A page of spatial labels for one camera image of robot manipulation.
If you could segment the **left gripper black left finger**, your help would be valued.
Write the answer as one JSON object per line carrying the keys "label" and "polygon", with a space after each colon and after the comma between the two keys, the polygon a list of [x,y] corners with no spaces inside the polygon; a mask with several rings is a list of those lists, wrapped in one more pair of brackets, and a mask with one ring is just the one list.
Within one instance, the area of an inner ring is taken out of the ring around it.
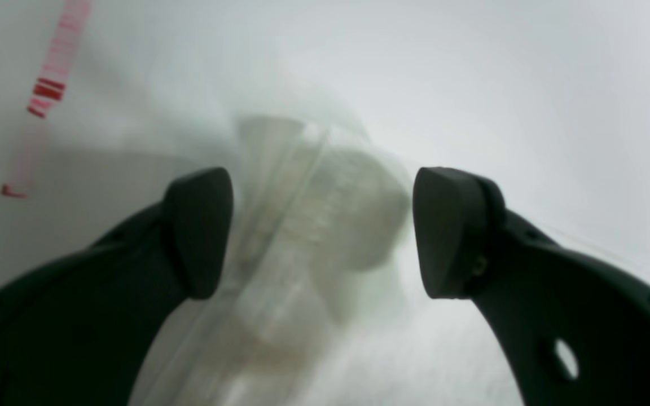
{"label": "left gripper black left finger", "polygon": [[0,288],[0,405],[126,405],[168,316],[217,290],[232,216],[227,170],[191,173]]}

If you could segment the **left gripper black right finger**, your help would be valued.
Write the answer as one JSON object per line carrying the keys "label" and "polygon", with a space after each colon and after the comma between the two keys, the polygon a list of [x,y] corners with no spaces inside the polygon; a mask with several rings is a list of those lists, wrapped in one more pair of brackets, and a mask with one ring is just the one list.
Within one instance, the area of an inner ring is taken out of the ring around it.
{"label": "left gripper black right finger", "polygon": [[560,246],[473,173],[418,170],[413,220],[426,294],[477,306],[524,404],[650,405],[650,285]]}

